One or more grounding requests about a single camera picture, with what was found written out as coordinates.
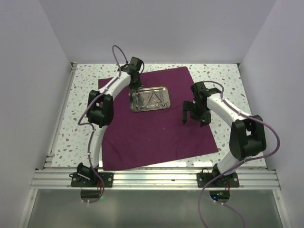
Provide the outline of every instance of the stainless steel tray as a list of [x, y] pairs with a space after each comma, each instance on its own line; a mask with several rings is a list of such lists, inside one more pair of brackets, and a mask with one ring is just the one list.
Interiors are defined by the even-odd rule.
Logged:
[[168, 89], [164, 86], [130, 91], [129, 98], [132, 112], [166, 109], [171, 105]]

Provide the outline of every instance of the purple cable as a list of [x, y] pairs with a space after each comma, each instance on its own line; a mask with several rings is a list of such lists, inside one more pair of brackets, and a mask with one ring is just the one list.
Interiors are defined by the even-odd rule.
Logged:
[[120, 47], [118, 47], [117, 45], [113, 45], [113, 46], [112, 46], [112, 53], [113, 53], [114, 59], [115, 59], [115, 61], [116, 61], [116, 64], [118, 65], [119, 76], [118, 76], [118, 77], [114, 77], [114, 78], [113, 78], [113, 79], [104, 87], [104, 90], [100, 93], [100, 95], [98, 95], [97, 97], [95, 97], [95, 98], [93, 99], [93, 101], [88, 105], [88, 107], [86, 108], [86, 110], [84, 111], [84, 113], [81, 115], [81, 117], [79, 118], [78, 123], [77, 123], [79, 126], [90, 125], [90, 126], [92, 127], [92, 129], [93, 129], [92, 132], [91, 132], [91, 135], [90, 135], [89, 143], [88, 143], [88, 145], [87, 145], [87, 156], [88, 156], [88, 159], [89, 159], [89, 163], [90, 163], [91, 169], [93, 170], [94, 174], [95, 174], [96, 177], [101, 181], [101, 183], [102, 183], [102, 185], [103, 185], [99, 197], [98, 197], [97, 199], [95, 199], [95, 200], [88, 201], [88, 203], [95, 203], [95, 202], [97, 202], [97, 201], [100, 200], [100, 198], [103, 196], [104, 191], [105, 191], [105, 182], [104, 182], [104, 180], [98, 175], [98, 172], [96, 172], [96, 170], [94, 169], [93, 164], [92, 164], [92, 161], [91, 161], [90, 147], [91, 147], [92, 138], [93, 138], [93, 135], [94, 135], [94, 132], [95, 132], [95, 128], [94, 128], [93, 124], [91, 124], [91, 123], [89, 123], [89, 122], [87, 122], [87, 123], [81, 123], [81, 121], [83, 120], [83, 118], [84, 118], [84, 116], [86, 115], [86, 113], [90, 110], [90, 108], [92, 107], [92, 105], [95, 104], [95, 102], [96, 102], [96, 101], [97, 101], [97, 100], [98, 100], [98, 99], [99, 99], [99, 98], [100, 98], [100, 97], [109, 89], [109, 87], [110, 87], [114, 82], [116, 82], [116, 81], [120, 78], [120, 75], [122, 74], [122, 70], [121, 70], [121, 68], [120, 68], [120, 66], [119, 66], [118, 59], [117, 59], [116, 54], [115, 54], [115, 52], [114, 52], [114, 48], [118, 48], [118, 49], [121, 51], [121, 53], [122, 53], [123, 56], [124, 56], [125, 61], [128, 63], [127, 58], [126, 58], [124, 52], [120, 49]]
[[[222, 91], [221, 91], [221, 93], [220, 93], [220, 97], [221, 97], [222, 101], [225, 103], [225, 105], [227, 105], [227, 106], [228, 106], [232, 111], [234, 111], [235, 113], [238, 113], [240, 116], [242, 116], [242, 117], [244, 117], [244, 118], [248, 118], [248, 119], [253, 120], [253, 121], [256, 121], [256, 122], [258, 122], [259, 124], [262, 124], [262, 125], [266, 126], [267, 128], [269, 128], [269, 129], [274, 133], [274, 135], [275, 135], [275, 137], [276, 137], [276, 140], [277, 140], [277, 146], [276, 146], [276, 148], [274, 149], [274, 151], [272, 151], [271, 153], [269, 153], [269, 154], [267, 154], [267, 155], [259, 156], [259, 157], [256, 157], [256, 158], [245, 159], [245, 160], [243, 160], [241, 163], [239, 163], [239, 164], [237, 164], [237, 165], [231, 167], [231, 168], [228, 169], [227, 171], [221, 173], [219, 176], [213, 178], [213, 179], [210, 180], [207, 184], [205, 184], [205, 186], [203, 187], [203, 189], [201, 190], [200, 195], [199, 195], [198, 211], [199, 211], [200, 220], [202, 221], [202, 223], [204, 224], [204, 226], [205, 226], [206, 228], [208, 228], [208, 225], [207, 225], [207, 223], [205, 222], [203, 216], [201, 215], [201, 210], [200, 210], [200, 202], [201, 202], [201, 198], [202, 198], [202, 196], [203, 196], [203, 193], [204, 193], [205, 189], [206, 189], [212, 182], [214, 182], [214, 181], [216, 181], [218, 178], [224, 176], [226, 173], [228, 173], [228, 172], [230, 172], [230, 171], [232, 171], [232, 170], [234, 170], [234, 169], [240, 167], [240, 166], [241, 166], [242, 164], [244, 164], [245, 162], [249, 162], [249, 161], [253, 161], [253, 160], [257, 160], [257, 159], [262, 159], [262, 158], [267, 158], [267, 157], [270, 157], [270, 156], [274, 155], [274, 154], [279, 150], [280, 145], [281, 145], [281, 141], [280, 141], [279, 135], [276, 133], [276, 131], [275, 131], [269, 124], [267, 124], [267, 123], [265, 123], [265, 122], [263, 122], [263, 121], [261, 121], [261, 120], [258, 120], [258, 119], [256, 119], [256, 118], [253, 118], [252, 116], [248, 116], [248, 115], [239, 113], [238, 110], [236, 110], [236, 109], [235, 109], [234, 107], [232, 107], [225, 99], [223, 99], [223, 97], [224, 97], [223, 94], [224, 94], [224, 90], [225, 90], [225, 89], [224, 89], [224, 86], [223, 86], [222, 84], [220, 84], [220, 83], [218, 83], [218, 82], [215, 82], [215, 81], [203, 81], [203, 82], [204, 82], [204, 83], [210, 82], [210, 83], [214, 83], [214, 84], [219, 85], [219, 86], [222, 88]], [[235, 212], [241, 217], [242, 222], [243, 222], [243, 227], [246, 228], [246, 222], [245, 222], [244, 217], [241, 215], [241, 213], [238, 212], [238, 211], [237, 211], [236, 209], [234, 209], [233, 207], [231, 207], [230, 205], [227, 205], [227, 204], [223, 204], [223, 205], [224, 205], [225, 207], [228, 207], [228, 208], [230, 208], [231, 210], [235, 211]]]

